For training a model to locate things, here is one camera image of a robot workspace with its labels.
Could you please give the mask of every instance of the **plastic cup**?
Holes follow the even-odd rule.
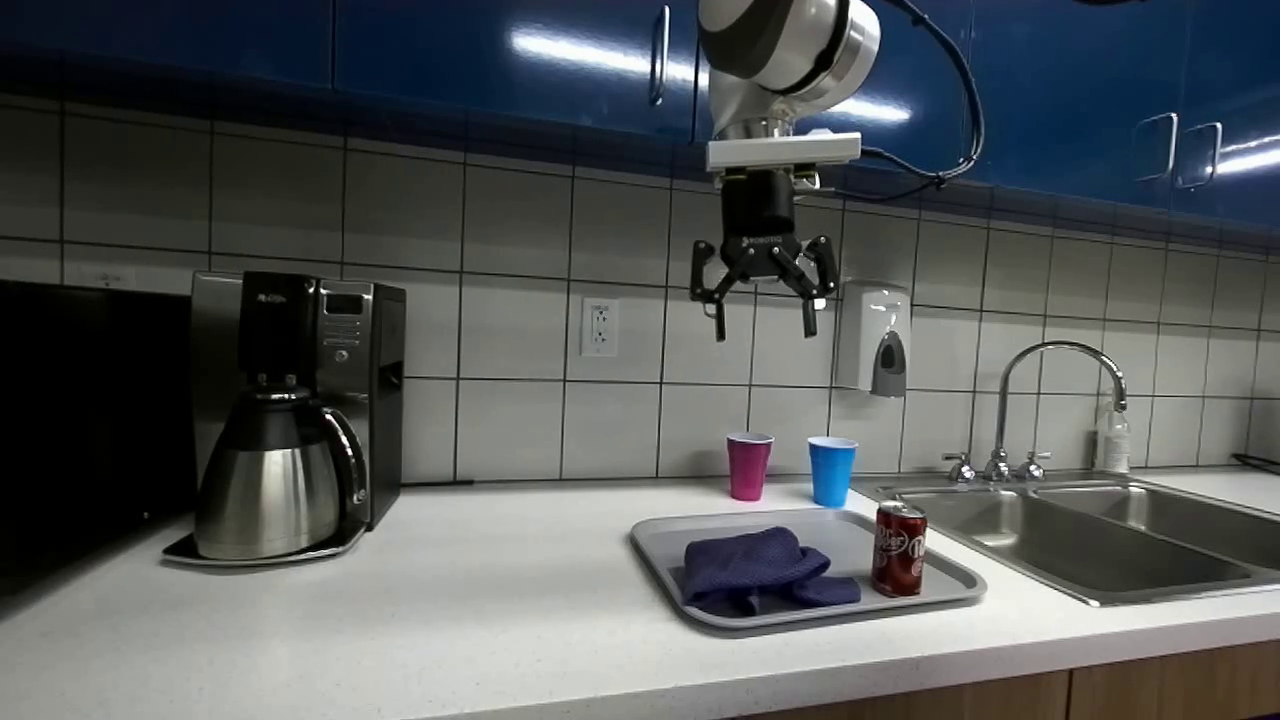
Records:
[[[812,502],[819,508],[844,508],[851,486],[855,444],[841,437],[807,437]]]
[[[761,502],[769,479],[771,437],[733,431],[728,437],[728,495]]]

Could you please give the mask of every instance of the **lower cabinet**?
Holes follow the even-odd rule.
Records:
[[[1280,718],[1280,643],[1010,677],[992,686],[771,712],[761,720],[1263,720]]]

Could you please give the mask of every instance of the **stainless steel carafe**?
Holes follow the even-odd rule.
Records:
[[[197,548],[209,560],[270,560],[362,524],[362,459],[350,430],[300,392],[245,392],[214,442]]]

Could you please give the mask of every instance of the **blue cup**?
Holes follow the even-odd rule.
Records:
[[[855,444],[841,437],[807,437],[812,502],[819,508],[844,508],[851,486]]]

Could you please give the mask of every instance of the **carafe handle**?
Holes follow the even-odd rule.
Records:
[[[333,464],[337,464],[337,479],[338,479],[338,495],[342,495],[337,532],[354,535],[367,517],[362,453],[354,444],[350,426],[337,410],[321,404],[321,415],[333,431]]]

